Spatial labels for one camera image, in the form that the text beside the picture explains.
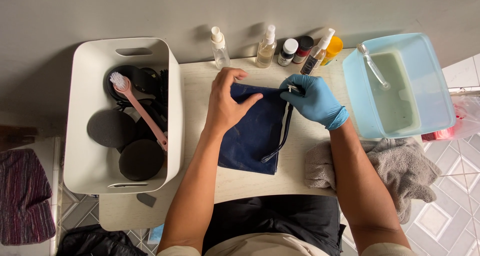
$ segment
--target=white bottle cap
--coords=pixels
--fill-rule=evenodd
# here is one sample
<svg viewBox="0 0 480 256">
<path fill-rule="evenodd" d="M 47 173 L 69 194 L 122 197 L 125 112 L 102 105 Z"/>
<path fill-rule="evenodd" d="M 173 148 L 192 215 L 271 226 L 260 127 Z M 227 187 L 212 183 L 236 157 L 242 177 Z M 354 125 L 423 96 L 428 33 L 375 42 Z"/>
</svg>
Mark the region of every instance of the white bottle cap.
<svg viewBox="0 0 480 256">
<path fill-rule="evenodd" d="M 212 37 L 210 39 L 215 49 L 220 49 L 225 46 L 225 37 L 223 37 L 223 33 L 220 32 L 218 26 L 212 27 Z"/>
<path fill-rule="evenodd" d="M 335 29 L 329 28 L 325 36 L 323 36 L 321 40 L 318 42 L 318 47 L 320 47 L 320 49 L 327 49 L 334 33 L 335 33 Z"/>
<path fill-rule="evenodd" d="M 275 26 L 270 25 L 267 28 L 267 32 L 265 32 L 265 38 L 263 39 L 263 41 L 266 44 L 273 44 L 274 40 L 275 40 Z"/>
<path fill-rule="evenodd" d="M 289 38 L 283 44 L 283 51 L 287 54 L 293 54 L 297 51 L 299 47 L 299 42 L 294 38 Z"/>
</svg>

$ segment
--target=leather wristlet strap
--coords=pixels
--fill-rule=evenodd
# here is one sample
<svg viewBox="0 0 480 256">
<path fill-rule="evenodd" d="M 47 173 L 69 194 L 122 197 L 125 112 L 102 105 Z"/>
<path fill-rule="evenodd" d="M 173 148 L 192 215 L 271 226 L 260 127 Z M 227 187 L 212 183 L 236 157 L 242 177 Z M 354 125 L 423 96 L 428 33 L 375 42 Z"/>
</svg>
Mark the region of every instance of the leather wristlet strap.
<svg viewBox="0 0 480 256">
<path fill-rule="evenodd" d="M 287 140 L 287 136 L 289 134 L 289 127 L 290 127 L 290 119 L 292 117 L 292 112 L 293 112 L 293 105 L 288 104 L 288 112 L 286 113 L 286 120 L 285 120 L 285 129 L 283 131 L 283 139 L 278 148 L 276 148 L 272 153 L 266 155 L 261 159 L 262 163 L 267 162 L 269 159 L 271 159 L 273 156 L 275 156 L 280 149 L 282 149 L 283 145 L 285 144 Z"/>
</svg>

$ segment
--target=round black sponge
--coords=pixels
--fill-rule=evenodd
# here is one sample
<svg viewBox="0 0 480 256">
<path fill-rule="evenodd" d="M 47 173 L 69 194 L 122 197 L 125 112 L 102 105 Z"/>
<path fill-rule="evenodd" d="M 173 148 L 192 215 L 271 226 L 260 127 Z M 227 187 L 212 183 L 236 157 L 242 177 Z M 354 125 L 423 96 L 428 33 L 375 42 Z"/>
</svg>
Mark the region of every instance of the round black sponge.
<svg viewBox="0 0 480 256">
<path fill-rule="evenodd" d="M 95 142 L 105 147 L 121 148 L 135 137 L 135 120 L 117 110 L 96 112 L 88 120 L 87 133 Z"/>
<path fill-rule="evenodd" d="M 152 140 L 137 140 L 122 151 L 118 165 L 120 173 L 133 181 L 144 181 L 154 177 L 165 160 L 160 145 Z"/>
</svg>

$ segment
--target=bare hand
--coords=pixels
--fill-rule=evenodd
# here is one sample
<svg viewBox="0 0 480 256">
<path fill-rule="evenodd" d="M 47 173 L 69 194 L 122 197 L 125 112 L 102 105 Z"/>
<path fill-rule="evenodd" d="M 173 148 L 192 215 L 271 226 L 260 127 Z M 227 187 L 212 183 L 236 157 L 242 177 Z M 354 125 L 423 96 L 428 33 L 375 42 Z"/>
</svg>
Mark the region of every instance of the bare hand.
<svg viewBox="0 0 480 256">
<path fill-rule="evenodd" d="M 208 103 L 205 129 L 217 136 L 222 136 L 237 124 L 251 106 L 263 98 L 261 93 L 251 95 L 238 104 L 230 95 L 230 87 L 235 79 L 243 80 L 248 74 L 242 69 L 223 68 L 212 83 L 212 92 Z"/>
</svg>

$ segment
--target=gray wall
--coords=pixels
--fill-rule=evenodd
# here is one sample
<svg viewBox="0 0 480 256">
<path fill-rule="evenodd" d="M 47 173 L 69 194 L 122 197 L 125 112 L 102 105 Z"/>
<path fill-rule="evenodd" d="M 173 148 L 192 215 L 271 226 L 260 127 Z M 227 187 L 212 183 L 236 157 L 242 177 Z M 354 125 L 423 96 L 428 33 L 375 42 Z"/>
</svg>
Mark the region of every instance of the gray wall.
<svg viewBox="0 0 480 256">
<path fill-rule="evenodd" d="M 480 52 L 480 0 L 0 0 L 0 111 L 64 115 L 72 56 L 84 41 L 163 38 L 180 63 L 212 59 L 219 26 L 247 57 L 269 24 L 277 38 L 337 30 L 346 47 L 424 32 L 442 67 Z"/>
</svg>

